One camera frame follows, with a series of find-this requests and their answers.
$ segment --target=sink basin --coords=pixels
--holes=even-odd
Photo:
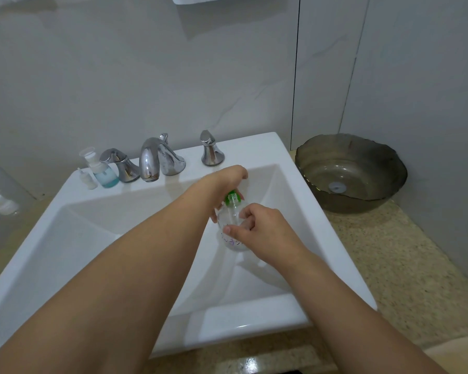
[[[371,307],[376,303],[276,133],[218,144],[225,161],[201,163],[203,147],[178,150],[187,166],[156,182],[87,190],[73,173],[0,275],[0,346],[105,247],[202,176],[241,164],[246,200],[278,208],[304,244]],[[250,251],[227,248],[206,225],[196,258],[153,355],[309,324],[284,279]]]

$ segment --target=person's right hand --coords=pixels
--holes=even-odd
[[[224,233],[246,245],[255,255],[276,269],[291,264],[307,251],[281,212],[258,203],[246,206],[239,217],[242,226],[228,225]]]

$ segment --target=hand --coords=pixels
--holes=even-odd
[[[294,262],[301,252],[308,252],[279,210],[252,203],[239,217],[245,219],[242,226],[225,226],[224,233],[239,240],[277,270]]]
[[[213,194],[213,205],[219,209],[222,207],[222,201],[224,200],[227,193],[231,190],[236,190],[237,194],[240,195],[241,199],[244,199],[243,195],[237,190],[239,183],[248,178],[248,171],[241,165],[233,165],[219,171],[213,172],[210,175],[204,176],[201,181],[205,182],[205,188],[212,189]],[[212,208],[210,219],[213,223],[217,223],[217,214],[215,209]]]

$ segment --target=green bottle cap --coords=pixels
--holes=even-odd
[[[237,198],[238,202],[241,202],[241,196],[236,193],[235,190],[231,190],[227,195],[225,196],[224,202],[227,206],[231,204],[231,202],[234,202],[234,200]]]

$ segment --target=bowl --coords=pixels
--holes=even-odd
[[[337,213],[379,207],[407,179],[396,151],[347,133],[310,138],[296,150],[295,164],[319,205]]]

